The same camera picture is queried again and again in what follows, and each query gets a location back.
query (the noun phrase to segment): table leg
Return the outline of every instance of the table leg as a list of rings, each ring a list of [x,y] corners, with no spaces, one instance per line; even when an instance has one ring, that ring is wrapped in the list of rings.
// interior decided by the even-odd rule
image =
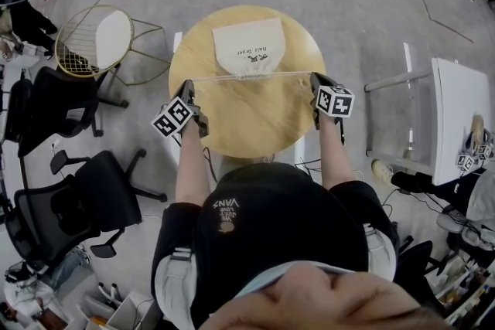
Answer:
[[[365,92],[370,92],[373,90],[378,90],[380,88],[394,86],[396,84],[405,83],[409,80],[419,79],[421,77],[426,77],[432,74],[431,69],[417,70],[415,72],[407,72],[398,74],[397,76],[388,77],[382,81],[377,81],[376,83],[366,84],[364,86]]]
[[[412,171],[425,173],[426,175],[432,175],[433,173],[430,165],[420,164],[419,162],[407,160],[406,158],[394,157],[393,155],[380,153],[379,151],[366,150],[366,156],[399,165],[401,167],[411,169]]]

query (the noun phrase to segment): black t-shirt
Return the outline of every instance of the black t-shirt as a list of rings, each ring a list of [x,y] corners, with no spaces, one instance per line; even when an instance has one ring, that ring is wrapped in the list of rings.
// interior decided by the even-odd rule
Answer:
[[[329,192],[286,164],[240,168],[222,178],[203,208],[174,204],[166,211],[174,206],[170,215],[176,214],[164,213],[152,278],[159,261],[189,237],[198,267],[191,307],[196,328],[257,275],[279,264],[311,260],[367,271],[363,223],[373,223],[397,242],[369,185],[348,182]],[[171,222],[187,224],[190,232],[174,235]]]

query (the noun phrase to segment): white table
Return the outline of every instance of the white table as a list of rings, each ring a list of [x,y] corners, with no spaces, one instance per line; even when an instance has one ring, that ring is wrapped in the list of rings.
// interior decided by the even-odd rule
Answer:
[[[406,48],[406,60],[411,62],[411,54]],[[491,131],[490,88],[484,73],[461,66],[458,63],[433,58],[432,66],[410,71],[385,80],[367,84],[365,92],[390,87],[395,84],[412,84],[420,78],[428,78],[432,85],[432,156],[429,164],[379,151],[368,150],[367,156],[378,158],[416,172],[432,176],[434,185],[442,185],[458,179],[463,173],[456,167],[456,159],[464,141],[471,131],[473,116],[479,114],[484,119],[485,128]],[[416,112],[415,123],[420,125],[421,116]]]

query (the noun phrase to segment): forearm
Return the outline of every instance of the forearm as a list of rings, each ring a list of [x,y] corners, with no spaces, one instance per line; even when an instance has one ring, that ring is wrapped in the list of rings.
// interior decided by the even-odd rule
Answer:
[[[210,181],[204,162],[199,127],[191,119],[183,129],[179,171],[177,172],[176,201],[202,206],[210,193]]]
[[[340,183],[354,180],[349,157],[340,141],[340,133],[332,118],[319,116],[319,145],[322,157],[322,184],[331,189]]]

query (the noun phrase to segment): gray floor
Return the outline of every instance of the gray floor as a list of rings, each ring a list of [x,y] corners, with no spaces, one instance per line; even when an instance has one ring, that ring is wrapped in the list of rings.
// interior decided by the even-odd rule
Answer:
[[[58,0],[53,21],[60,25],[76,12],[97,0]],[[396,154],[407,146],[408,98],[403,90],[392,90],[388,97],[365,97],[363,85],[405,71],[403,42],[418,48],[425,65],[432,56],[440,56],[487,73],[495,83],[493,38],[495,15],[484,0],[425,0],[433,19],[467,36],[470,41],[428,19],[422,0],[102,0],[116,5],[137,19],[164,27],[165,40],[159,36],[142,41],[142,48],[159,56],[171,57],[175,32],[186,32],[197,21],[216,10],[232,5],[263,5],[289,14],[302,23],[318,43],[326,61],[327,73],[357,94],[353,116],[346,121],[346,148],[355,169],[385,199],[392,190],[380,184],[370,172],[370,158],[365,156],[367,142]],[[137,56],[125,59],[121,75],[128,80],[150,77],[162,67]],[[162,139],[149,122],[161,104],[169,99],[167,75],[143,87],[123,87],[119,82],[106,86],[111,97],[131,102],[125,110],[101,105],[100,115],[105,135],[93,138],[85,131],[62,143],[69,155],[95,155],[112,150],[122,164],[127,164],[135,150],[143,147],[148,156],[136,168],[136,184],[166,192],[174,200],[176,173],[167,157]],[[38,147],[27,161],[29,182],[33,186],[59,181],[49,171],[50,139]],[[319,157],[317,133],[307,135],[306,160]],[[277,159],[290,161],[290,153]],[[433,213],[412,197],[395,194],[389,203],[391,218],[399,222],[402,237],[412,234],[419,242],[433,240],[435,255],[442,256],[446,234],[435,225]],[[142,213],[160,216],[164,204],[139,198]],[[143,223],[129,227],[117,242],[118,255],[110,260],[94,259],[95,272],[110,284],[119,284],[123,293],[131,289],[149,293],[150,266],[160,227],[158,217],[145,217]]]

